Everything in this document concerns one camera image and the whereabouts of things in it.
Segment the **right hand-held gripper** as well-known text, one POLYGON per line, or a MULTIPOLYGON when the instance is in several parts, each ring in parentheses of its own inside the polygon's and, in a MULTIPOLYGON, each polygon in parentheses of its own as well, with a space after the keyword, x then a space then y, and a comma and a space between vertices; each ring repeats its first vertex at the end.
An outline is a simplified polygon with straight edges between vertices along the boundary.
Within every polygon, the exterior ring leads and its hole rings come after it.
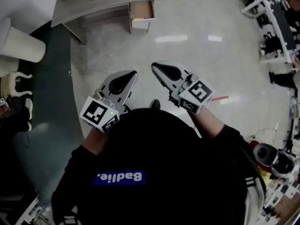
POLYGON ((198 114, 214 95, 210 84, 180 63, 157 61, 152 63, 151 69, 163 87, 169 90, 169 101, 188 112, 198 114))

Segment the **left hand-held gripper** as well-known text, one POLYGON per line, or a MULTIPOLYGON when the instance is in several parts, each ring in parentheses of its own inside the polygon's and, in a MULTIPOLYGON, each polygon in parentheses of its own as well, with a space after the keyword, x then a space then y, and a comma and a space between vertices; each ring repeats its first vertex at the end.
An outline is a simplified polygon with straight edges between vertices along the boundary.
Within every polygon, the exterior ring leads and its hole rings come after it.
POLYGON ((80 118, 102 133, 107 132, 125 112, 125 102, 130 97, 136 80, 135 70, 109 75, 94 95, 87 98, 80 112, 80 118))

